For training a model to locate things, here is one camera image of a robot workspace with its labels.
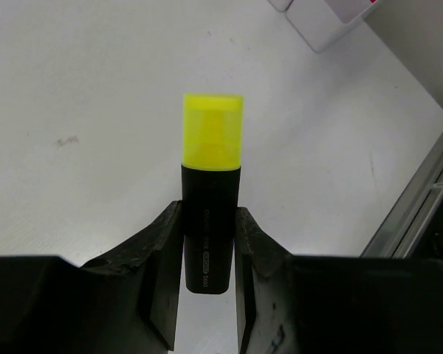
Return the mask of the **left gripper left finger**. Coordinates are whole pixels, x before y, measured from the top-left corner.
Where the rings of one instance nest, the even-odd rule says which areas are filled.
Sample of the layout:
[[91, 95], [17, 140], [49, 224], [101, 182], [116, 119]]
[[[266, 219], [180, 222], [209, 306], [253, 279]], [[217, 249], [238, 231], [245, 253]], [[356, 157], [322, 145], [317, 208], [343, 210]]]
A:
[[76, 266], [0, 257], [0, 353], [167, 353], [174, 349], [182, 205]]

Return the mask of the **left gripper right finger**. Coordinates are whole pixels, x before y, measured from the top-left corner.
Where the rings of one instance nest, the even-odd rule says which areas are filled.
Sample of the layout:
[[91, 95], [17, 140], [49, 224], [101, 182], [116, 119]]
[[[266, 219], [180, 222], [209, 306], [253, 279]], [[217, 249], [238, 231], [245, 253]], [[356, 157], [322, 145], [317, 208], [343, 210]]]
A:
[[241, 353], [443, 353], [443, 261], [294, 255], [236, 212]]

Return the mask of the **yellow highlighter marker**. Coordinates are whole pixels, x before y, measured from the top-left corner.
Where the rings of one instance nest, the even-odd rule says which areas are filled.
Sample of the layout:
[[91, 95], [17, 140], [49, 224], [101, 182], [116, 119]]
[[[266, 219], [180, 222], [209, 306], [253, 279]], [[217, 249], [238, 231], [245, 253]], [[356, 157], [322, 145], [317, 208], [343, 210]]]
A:
[[195, 294], [229, 287], [241, 179], [244, 100], [186, 94], [182, 123], [185, 281]]

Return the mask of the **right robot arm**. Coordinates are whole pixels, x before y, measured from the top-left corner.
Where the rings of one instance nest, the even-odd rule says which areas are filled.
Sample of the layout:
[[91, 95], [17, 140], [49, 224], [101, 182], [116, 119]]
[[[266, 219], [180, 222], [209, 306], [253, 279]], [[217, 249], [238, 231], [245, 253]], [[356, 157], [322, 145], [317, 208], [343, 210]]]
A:
[[443, 261], [443, 188], [425, 213], [416, 237], [405, 248], [405, 258], [436, 259]]

